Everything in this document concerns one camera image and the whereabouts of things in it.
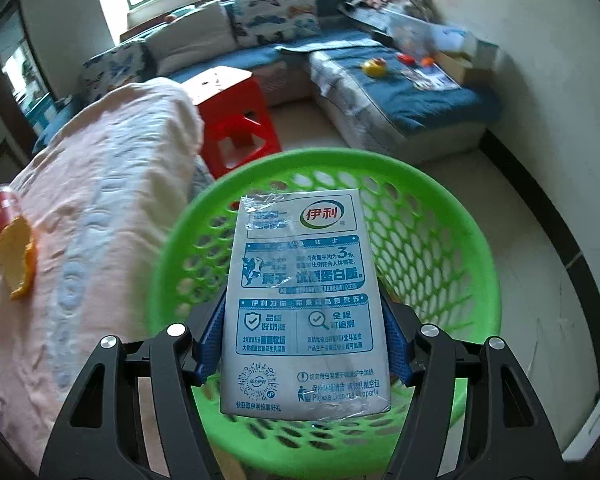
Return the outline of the grey white milk carton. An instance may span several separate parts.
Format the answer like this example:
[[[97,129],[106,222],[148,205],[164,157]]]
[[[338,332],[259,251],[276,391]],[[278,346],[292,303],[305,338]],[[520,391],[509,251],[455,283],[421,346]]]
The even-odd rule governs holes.
[[[226,290],[220,410],[275,420],[388,411],[384,318],[360,193],[244,196]]]

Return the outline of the pink blanket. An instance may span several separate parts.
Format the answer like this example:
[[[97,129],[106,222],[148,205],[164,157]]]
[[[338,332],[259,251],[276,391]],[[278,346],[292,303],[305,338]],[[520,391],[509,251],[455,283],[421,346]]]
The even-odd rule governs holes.
[[[38,261],[20,300],[0,272],[0,431],[30,470],[102,337],[146,337],[151,273],[201,174],[203,138],[182,84],[126,84],[84,107],[12,181]]]

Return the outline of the green plastic mesh basket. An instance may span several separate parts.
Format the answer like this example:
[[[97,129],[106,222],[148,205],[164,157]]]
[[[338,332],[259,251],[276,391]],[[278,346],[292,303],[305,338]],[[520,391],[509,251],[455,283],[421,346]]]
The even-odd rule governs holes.
[[[501,328],[501,297],[486,238],[441,184],[412,166],[350,148],[268,156],[197,188],[163,247],[149,293],[148,330],[184,320],[225,283],[242,196],[355,188],[381,281],[418,317],[458,339]],[[394,385],[388,412],[342,422],[225,415],[220,380],[193,392],[209,440],[245,465],[297,479],[353,478],[388,465],[412,400]]]

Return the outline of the butterfly print cushion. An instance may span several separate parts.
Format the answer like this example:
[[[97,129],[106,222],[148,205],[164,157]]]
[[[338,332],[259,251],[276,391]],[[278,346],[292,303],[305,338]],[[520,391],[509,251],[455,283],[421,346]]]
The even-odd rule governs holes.
[[[239,47],[320,36],[316,0],[232,0]]]

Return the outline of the red plastic stool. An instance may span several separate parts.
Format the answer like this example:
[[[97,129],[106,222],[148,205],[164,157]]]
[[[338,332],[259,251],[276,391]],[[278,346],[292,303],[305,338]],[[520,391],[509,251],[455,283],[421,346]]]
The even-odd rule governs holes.
[[[200,154],[215,179],[282,150],[264,95],[249,70],[212,67],[183,87],[204,122]]]

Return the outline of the white cushion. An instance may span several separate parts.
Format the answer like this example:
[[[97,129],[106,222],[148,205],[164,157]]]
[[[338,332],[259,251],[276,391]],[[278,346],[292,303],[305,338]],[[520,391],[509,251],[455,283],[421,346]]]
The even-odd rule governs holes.
[[[230,18],[219,0],[205,3],[152,32],[145,44],[156,62],[158,76],[237,49]]]

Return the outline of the butterfly cushion at left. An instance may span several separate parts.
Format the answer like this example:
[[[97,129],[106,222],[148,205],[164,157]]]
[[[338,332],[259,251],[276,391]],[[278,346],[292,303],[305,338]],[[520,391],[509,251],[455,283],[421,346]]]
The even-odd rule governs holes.
[[[150,55],[143,40],[130,40],[95,55],[82,65],[80,83],[85,105],[131,82],[143,82],[150,72]]]

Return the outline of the clear plastic storage bin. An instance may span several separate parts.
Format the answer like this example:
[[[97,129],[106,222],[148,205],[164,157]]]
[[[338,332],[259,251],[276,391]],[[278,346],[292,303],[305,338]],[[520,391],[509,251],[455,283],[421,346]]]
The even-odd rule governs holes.
[[[388,20],[388,34],[402,53],[423,58],[438,51],[463,49],[467,30],[463,27],[429,23],[391,10],[382,10]]]

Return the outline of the blue sofa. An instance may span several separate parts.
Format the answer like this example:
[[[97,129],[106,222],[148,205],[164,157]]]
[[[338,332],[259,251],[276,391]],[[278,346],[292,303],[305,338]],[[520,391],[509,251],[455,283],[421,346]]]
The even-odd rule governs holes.
[[[341,13],[342,0],[316,0],[320,36],[242,48],[157,75],[150,55],[149,80],[184,84],[209,68],[249,70],[271,105],[314,96],[351,148],[420,164],[476,148],[486,126],[502,114],[498,95],[486,84],[462,87],[439,66],[404,66],[390,38],[367,35]],[[383,58],[388,74],[367,77],[361,65]]]

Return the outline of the cardboard box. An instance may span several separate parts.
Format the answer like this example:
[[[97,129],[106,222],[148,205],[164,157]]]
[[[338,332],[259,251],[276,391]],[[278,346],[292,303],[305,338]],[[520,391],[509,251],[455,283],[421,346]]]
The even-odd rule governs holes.
[[[434,60],[448,76],[462,87],[490,84],[500,48],[479,40],[471,52],[438,51]]]

